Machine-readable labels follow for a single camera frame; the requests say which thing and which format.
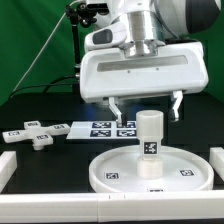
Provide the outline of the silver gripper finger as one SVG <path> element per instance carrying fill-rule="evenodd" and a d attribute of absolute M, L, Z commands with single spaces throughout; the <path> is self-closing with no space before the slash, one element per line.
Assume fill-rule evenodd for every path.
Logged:
<path fill-rule="evenodd" d="M 114 97 L 109 97 L 108 98 L 108 103 L 109 103 L 109 109 L 112 111 L 112 113 L 117 118 L 116 122 L 117 122 L 118 126 L 122 127 L 123 126 L 123 123 L 122 123 L 122 113 L 121 113 L 121 111 L 119 110 L 119 108 L 117 107 L 117 105 L 115 103 L 115 98 Z"/>
<path fill-rule="evenodd" d="M 182 91 L 173 91 L 171 94 L 172 107 L 170 109 L 170 116 L 174 122 L 179 120 L 179 107 L 183 100 Z"/>

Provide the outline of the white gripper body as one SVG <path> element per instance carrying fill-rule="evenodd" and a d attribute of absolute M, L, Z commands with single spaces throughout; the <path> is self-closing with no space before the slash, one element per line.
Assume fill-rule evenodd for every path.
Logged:
<path fill-rule="evenodd" d="M 80 93 L 88 103 L 105 98 L 147 98 L 202 91 L 208 73 L 199 42 L 170 44 L 156 56 L 127 58 L 118 48 L 94 50 L 83 57 Z"/>

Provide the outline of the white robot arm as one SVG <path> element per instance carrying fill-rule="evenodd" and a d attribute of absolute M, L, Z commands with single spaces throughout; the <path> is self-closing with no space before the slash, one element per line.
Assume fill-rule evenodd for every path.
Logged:
<path fill-rule="evenodd" d="M 221 0 L 86 0 L 96 20 L 80 68 L 84 101 L 107 101 L 122 126 L 123 99 L 172 97 L 173 118 L 185 94 L 208 83 L 201 42 L 188 34 L 211 27 Z"/>

